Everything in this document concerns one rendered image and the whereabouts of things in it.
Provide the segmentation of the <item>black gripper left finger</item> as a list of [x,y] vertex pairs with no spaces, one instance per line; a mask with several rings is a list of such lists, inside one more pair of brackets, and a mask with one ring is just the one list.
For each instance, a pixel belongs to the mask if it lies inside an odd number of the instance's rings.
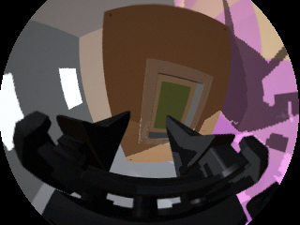
[[109,172],[127,130],[130,116],[131,112],[120,112],[94,124],[64,115],[56,115],[56,120],[63,134],[89,143],[91,153],[100,164],[101,170]]

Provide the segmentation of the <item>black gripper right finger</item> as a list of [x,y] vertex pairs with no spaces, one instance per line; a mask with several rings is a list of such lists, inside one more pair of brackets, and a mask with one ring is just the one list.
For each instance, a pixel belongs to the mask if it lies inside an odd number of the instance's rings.
[[166,116],[166,135],[168,135],[170,149],[172,149],[173,166],[176,176],[188,176],[188,170],[196,165],[213,146],[233,143],[236,134],[209,134],[202,135],[200,132],[191,130],[171,115]]

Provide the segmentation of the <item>brown flat board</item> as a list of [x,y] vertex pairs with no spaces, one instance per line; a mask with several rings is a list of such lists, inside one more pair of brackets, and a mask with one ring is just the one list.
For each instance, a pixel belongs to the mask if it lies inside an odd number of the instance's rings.
[[130,5],[104,11],[102,65],[112,116],[131,112],[121,149],[127,161],[173,161],[169,143],[139,143],[147,57],[214,76],[195,131],[213,134],[228,93],[229,26],[200,11],[169,5]]

